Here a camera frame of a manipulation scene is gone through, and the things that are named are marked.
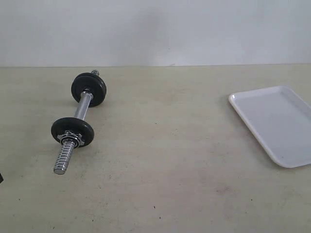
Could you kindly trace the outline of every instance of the black weight plate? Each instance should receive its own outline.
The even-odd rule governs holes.
[[[80,133],[82,135],[84,145],[79,147],[87,146],[94,139],[93,128],[84,120],[78,118],[74,117],[60,118],[56,122],[54,122],[51,127],[52,136],[57,142],[60,142],[57,136],[64,134],[66,130],[70,130],[73,133]]]
[[[93,94],[89,107],[95,107],[103,102],[106,96],[107,88],[104,81],[92,73],[79,74],[71,85],[71,93],[74,99],[79,102],[81,93],[88,90]]]

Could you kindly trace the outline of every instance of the plastic tray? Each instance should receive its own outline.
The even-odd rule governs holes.
[[[283,167],[311,164],[311,108],[274,86],[234,93],[229,101],[270,158]]]

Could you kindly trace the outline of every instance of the table surface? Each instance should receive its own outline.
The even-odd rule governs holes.
[[[287,85],[311,103],[311,65],[98,68],[94,141],[55,175],[50,128],[90,70],[0,68],[3,232],[310,232],[311,166],[274,164],[228,95]]]

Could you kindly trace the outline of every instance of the table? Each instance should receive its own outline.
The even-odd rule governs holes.
[[[59,176],[50,128],[91,68],[0,68],[3,232],[310,232],[311,166],[274,164],[227,98],[287,85],[311,103],[311,65],[97,69],[94,141]]]

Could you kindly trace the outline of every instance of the white wall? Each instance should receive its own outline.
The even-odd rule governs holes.
[[[0,66],[311,62],[310,0],[2,0]]]

